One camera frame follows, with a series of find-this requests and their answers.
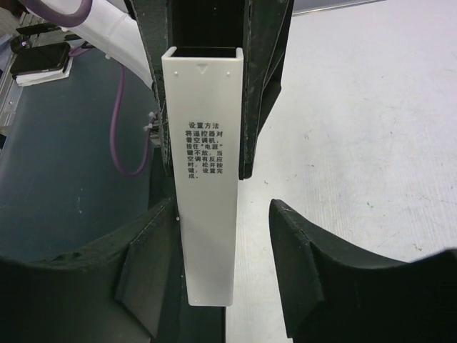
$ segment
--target white tabletop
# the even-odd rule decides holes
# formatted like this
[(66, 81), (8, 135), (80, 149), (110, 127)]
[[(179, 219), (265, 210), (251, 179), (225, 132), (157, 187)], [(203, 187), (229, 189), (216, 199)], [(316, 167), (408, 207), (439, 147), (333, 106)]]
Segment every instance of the white tabletop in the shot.
[(289, 342), (268, 205), (412, 261), (457, 247), (457, 6), (388, 0), (293, 18), (283, 91), (239, 184), (228, 343)]

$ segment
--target rectangular white box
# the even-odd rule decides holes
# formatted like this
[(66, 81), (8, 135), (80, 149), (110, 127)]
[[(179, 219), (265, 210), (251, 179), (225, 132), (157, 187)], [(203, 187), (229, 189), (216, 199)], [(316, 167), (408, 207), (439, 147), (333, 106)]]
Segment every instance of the rectangular white box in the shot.
[(162, 57), (189, 304), (230, 306), (243, 52)]

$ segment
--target black curved panel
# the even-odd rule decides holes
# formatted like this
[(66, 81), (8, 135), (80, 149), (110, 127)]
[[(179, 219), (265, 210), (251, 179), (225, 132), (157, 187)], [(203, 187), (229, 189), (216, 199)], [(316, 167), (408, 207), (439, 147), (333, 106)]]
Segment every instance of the black curved panel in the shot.
[[(149, 343), (143, 318), (126, 311), (114, 292), (126, 254), (138, 236), (152, 233), (156, 239), (154, 232), (164, 230), (161, 243), (178, 236), (179, 227), (167, 220), (170, 216), (176, 217), (168, 199), (129, 225), (54, 261), (22, 264), (0, 259), (1, 341)], [(149, 261), (164, 263), (170, 258), (165, 254)], [(145, 283), (167, 275), (168, 270), (131, 281)], [(154, 305), (160, 307), (161, 299)], [(154, 306), (149, 311), (153, 314)]]
[(281, 92), (293, 0), (246, 0), (240, 179), (253, 173), (257, 139)]
[(298, 342), (457, 342), (457, 251), (410, 264), (356, 247), (279, 200), (270, 233)]
[(178, 249), (176, 215), (156, 217), (129, 245), (116, 289), (115, 299), (123, 304), (157, 337), (169, 277), (181, 275), (170, 269), (171, 256)]
[(152, 75), (152, 90), (160, 108), (160, 138), (162, 159), (166, 174), (173, 174), (169, 121), (165, 103), (164, 71), (161, 57), (172, 45), (171, 0), (125, 0), (138, 23), (141, 39)]

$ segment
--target purple wire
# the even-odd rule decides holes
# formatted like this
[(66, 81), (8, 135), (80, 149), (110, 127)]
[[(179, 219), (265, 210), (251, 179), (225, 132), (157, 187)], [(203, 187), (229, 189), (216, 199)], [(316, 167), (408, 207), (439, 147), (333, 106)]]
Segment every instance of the purple wire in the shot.
[[(116, 101), (114, 102), (114, 110), (113, 110), (113, 116), (111, 118), (111, 126), (109, 128), (109, 148), (111, 151), (111, 158), (113, 159), (114, 166), (116, 166), (117, 170), (127, 176), (127, 177), (137, 177), (139, 174), (143, 172), (143, 170), (146, 168), (146, 164), (148, 163), (148, 158), (149, 158), (149, 153), (151, 151), (151, 127), (148, 127), (146, 130), (146, 143), (144, 145), (144, 153), (143, 153), (143, 159), (141, 160), (140, 167), (134, 171), (134, 172), (128, 172), (124, 169), (122, 166), (122, 163), (119, 159), (119, 156), (117, 155), (116, 151), (116, 128), (117, 128), (117, 122), (119, 119), (119, 112), (121, 109), (121, 104), (122, 104), (122, 97), (124, 95), (124, 85), (125, 85), (125, 71), (124, 71), (124, 66), (119, 63), (119, 66), (121, 67), (121, 76), (119, 78), (119, 87), (117, 90), (117, 95), (116, 95)], [(153, 116), (151, 121), (149, 122), (151, 126), (154, 124), (156, 118)]]
[(86, 52), (91, 51), (91, 49), (81, 49), (81, 47), (83, 45), (84, 45), (84, 43), (79, 45), (79, 46), (77, 46), (77, 47), (75, 47), (75, 48), (73, 48), (72, 50), (70, 50), (69, 57), (78, 57), (78, 56), (84, 55)]
[(75, 27), (84, 23), (92, 10), (93, 0), (81, 0), (81, 5), (72, 14), (62, 14), (54, 11), (41, 0), (20, 0), (20, 2), (37, 16), (62, 27)]

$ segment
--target purple cable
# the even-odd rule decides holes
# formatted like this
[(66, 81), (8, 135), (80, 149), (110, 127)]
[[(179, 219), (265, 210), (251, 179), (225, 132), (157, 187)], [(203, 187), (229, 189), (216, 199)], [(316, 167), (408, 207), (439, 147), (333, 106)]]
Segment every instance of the purple cable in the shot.
[(62, 27), (75, 27), (84, 23), (92, 10), (93, 0), (81, 0), (81, 5), (72, 14), (62, 14), (54, 11), (41, 0), (20, 0), (20, 2), (37, 16)]
[(70, 50), (69, 57), (78, 57), (78, 56), (84, 55), (86, 52), (91, 51), (91, 49), (81, 49), (81, 47), (83, 45), (84, 45), (84, 43), (77, 47), (74, 47), (72, 50)]
[(156, 117), (153, 116), (151, 121), (149, 122), (149, 127), (146, 130), (146, 143), (144, 145), (144, 153), (143, 153), (143, 159), (141, 160), (140, 167), (134, 171), (134, 172), (128, 172), (124, 169), (122, 166), (122, 163), (117, 156), (116, 152), (116, 128), (117, 128), (117, 122), (119, 118), (119, 112), (121, 109), (121, 103), (122, 103), (122, 96), (124, 95), (124, 84), (125, 84), (125, 71), (124, 71), (124, 66), (119, 63), (119, 66), (121, 67), (121, 76), (119, 78), (119, 87), (117, 90), (117, 95), (116, 95), (116, 101), (114, 103), (114, 110), (113, 110), (113, 116), (111, 118), (111, 126), (109, 129), (109, 148), (111, 150), (111, 158), (113, 159), (113, 163), (116, 166), (117, 170), (127, 176), (127, 177), (137, 177), (139, 174), (143, 172), (143, 170), (146, 168), (146, 164), (148, 163), (148, 157), (149, 157), (149, 152), (151, 150), (151, 127), (152, 124), (156, 121)]

